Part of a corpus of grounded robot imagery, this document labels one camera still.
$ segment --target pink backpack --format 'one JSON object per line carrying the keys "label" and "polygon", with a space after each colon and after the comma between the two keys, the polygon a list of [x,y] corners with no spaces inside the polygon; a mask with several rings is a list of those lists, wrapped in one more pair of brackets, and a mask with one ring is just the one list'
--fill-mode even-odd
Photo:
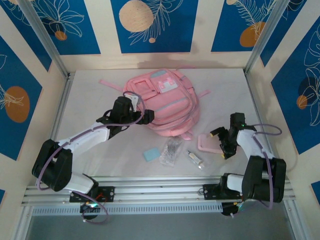
{"label": "pink backpack", "polygon": [[[119,90],[104,80],[100,83]],[[136,76],[125,84],[123,91],[139,94],[146,109],[154,111],[154,120],[147,126],[157,134],[192,138],[191,128],[200,117],[199,99],[192,83],[181,72],[163,68]]]}

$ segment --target white tabletop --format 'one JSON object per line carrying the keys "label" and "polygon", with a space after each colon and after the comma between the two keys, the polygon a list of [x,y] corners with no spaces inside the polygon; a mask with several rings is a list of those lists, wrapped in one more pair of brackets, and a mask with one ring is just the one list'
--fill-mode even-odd
{"label": "white tabletop", "polygon": [[[220,154],[197,150],[197,138],[218,128],[230,127],[230,114],[244,113],[248,125],[258,123],[254,104],[242,69],[181,69],[192,82],[196,93],[211,90],[200,99],[201,116],[193,127],[194,139],[185,141],[174,167],[162,165],[158,159],[146,162],[143,152],[157,147],[162,152],[166,137],[144,125],[131,126],[110,140],[100,143],[73,160],[73,171],[90,176],[155,177],[213,176],[224,173],[244,174],[248,159],[242,149],[228,160]],[[91,126],[105,111],[112,108],[120,92],[98,83],[105,79],[124,86],[132,77],[150,69],[78,70],[75,73],[58,140],[73,136]],[[200,170],[189,160],[191,150],[210,165]]]}

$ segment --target light blue sponge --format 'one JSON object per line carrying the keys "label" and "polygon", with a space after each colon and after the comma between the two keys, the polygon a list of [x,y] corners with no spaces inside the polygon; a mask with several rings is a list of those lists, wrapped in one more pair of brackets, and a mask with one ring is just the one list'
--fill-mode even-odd
{"label": "light blue sponge", "polygon": [[160,152],[159,152],[158,148],[154,147],[154,148],[151,148],[151,149],[145,151],[143,153],[143,155],[144,155],[144,159],[147,162],[150,162],[150,161],[160,157]]}

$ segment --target clear plastic bag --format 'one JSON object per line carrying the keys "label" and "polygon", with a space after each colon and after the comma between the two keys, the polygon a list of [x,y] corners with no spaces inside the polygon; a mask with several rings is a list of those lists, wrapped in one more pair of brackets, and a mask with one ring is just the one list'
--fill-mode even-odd
{"label": "clear plastic bag", "polygon": [[165,166],[174,167],[176,159],[182,150],[182,143],[184,140],[179,136],[171,136],[166,141],[161,156],[159,157],[160,163]]}

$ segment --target purple wire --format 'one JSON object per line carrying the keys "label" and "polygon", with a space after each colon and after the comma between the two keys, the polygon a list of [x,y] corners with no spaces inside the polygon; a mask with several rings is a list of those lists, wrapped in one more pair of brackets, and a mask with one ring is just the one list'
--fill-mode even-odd
{"label": "purple wire", "polygon": [[[110,123],[110,124],[104,124],[104,125],[101,125],[101,126],[96,126],[96,127],[94,127],[93,129],[88,129],[88,130],[85,130],[85,131],[79,133],[77,136],[71,138],[69,142],[65,142],[64,144],[62,144],[62,145],[61,145],[60,147],[58,147],[58,148],[53,152],[53,154],[48,158],[48,160],[45,162],[45,164],[43,165],[43,168],[42,168],[41,171],[40,171],[39,177],[38,177],[37,182],[36,182],[36,187],[37,187],[37,189],[38,189],[39,191],[44,191],[44,190],[48,190],[48,189],[49,189],[49,187],[44,187],[44,188],[40,187],[41,179],[42,179],[42,177],[43,177],[43,175],[44,175],[44,173],[45,173],[48,165],[50,164],[51,160],[52,160],[52,159],[54,158],[54,156],[57,155],[57,153],[60,152],[60,150],[63,149],[65,146],[67,146],[68,144],[71,144],[73,141],[77,140],[78,138],[81,138],[82,136],[84,136],[84,135],[86,135],[86,134],[88,134],[88,133],[91,133],[91,132],[93,132],[93,131],[95,131],[95,130],[97,130],[97,129],[102,129],[102,128],[111,127],[111,126],[112,126],[112,127],[128,127],[128,126],[131,126],[131,125],[136,124],[137,122],[139,122],[139,121],[144,117],[145,110],[146,110],[146,105],[145,105],[142,97],[141,97],[139,94],[137,94],[137,93],[135,93],[135,92],[133,92],[133,91],[125,91],[125,92],[123,92],[122,95],[125,96],[125,94],[128,94],[128,93],[129,93],[129,94],[136,95],[136,96],[139,98],[139,101],[142,103],[141,116],[140,116],[137,120],[135,120],[135,121],[133,121],[133,122],[131,122],[131,123],[126,123],[126,124]],[[81,195],[81,196],[83,196],[83,197],[85,197],[85,198],[87,198],[87,199],[89,199],[89,200],[91,200],[91,201],[93,201],[93,202],[95,202],[96,204],[98,204],[98,205],[106,212],[107,218],[108,218],[107,209],[106,209],[102,204],[100,204],[97,200],[93,199],[92,197],[90,197],[90,196],[88,196],[88,195],[86,195],[86,194],[84,194],[84,193],[81,193],[81,192],[78,192],[78,191],[73,191],[73,192],[74,192],[74,193],[77,193],[77,194],[79,194],[79,195]],[[86,219],[84,218],[84,214],[82,214],[82,218],[83,218],[83,220],[85,220],[87,223],[91,223],[91,224],[102,224],[102,223],[104,223],[104,222],[107,220],[107,218],[106,218],[105,220],[103,220],[103,221],[101,221],[101,222],[88,221],[88,220],[86,220]]]}
{"label": "purple wire", "polygon": [[264,151],[264,147],[260,144],[259,140],[257,139],[256,135],[258,134],[264,134],[264,135],[271,135],[271,136],[277,136],[277,135],[280,135],[282,134],[282,130],[280,127],[277,127],[275,125],[272,125],[272,124],[263,124],[263,123],[260,123],[260,124],[255,124],[253,125],[254,127],[255,126],[268,126],[268,127],[272,127],[272,128],[275,128],[277,130],[279,130],[279,132],[277,133],[272,133],[272,132],[265,132],[265,131],[257,131],[253,134],[253,139],[254,141],[256,142],[256,144],[259,146],[259,148],[261,149],[261,152],[263,153],[264,155],[264,158],[266,160],[266,167],[267,167],[267,171],[268,171],[268,177],[269,177],[269,189],[270,189],[270,200],[269,200],[269,206],[267,206],[265,203],[263,203],[261,201],[261,203],[267,207],[269,210],[271,210],[273,208],[273,205],[274,205],[274,184],[273,184],[273,180],[272,180],[272,172],[271,172],[271,165],[270,165],[270,160],[268,158],[268,155],[267,153]]}

